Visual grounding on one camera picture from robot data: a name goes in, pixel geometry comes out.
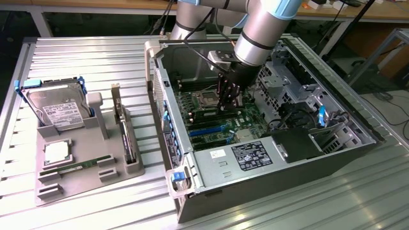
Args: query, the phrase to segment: ribbed metal surface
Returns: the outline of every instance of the ribbed metal surface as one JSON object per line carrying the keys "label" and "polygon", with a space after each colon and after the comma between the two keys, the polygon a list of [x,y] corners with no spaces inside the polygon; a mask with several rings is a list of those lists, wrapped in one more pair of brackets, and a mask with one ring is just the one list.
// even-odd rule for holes
{"label": "ribbed metal surface", "polygon": [[86,89],[101,92],[103,110],[111,107],[111,83],[127,83],[122,102],[131,111],[146,173],[35,207],[33,204],[34,117],[19,105],[6,130],[0,159],[1,229],[403,229],[409,226],[409,152],[379,125],[366,106],[304,44],[291,42],[311,59],[387,142],[334,175],[219,213],[178,225],[163,182],[151,111],[143,79],[142,44],[158,37],[39,39],[31,49],[27,78],[59,79],[78,74]]}

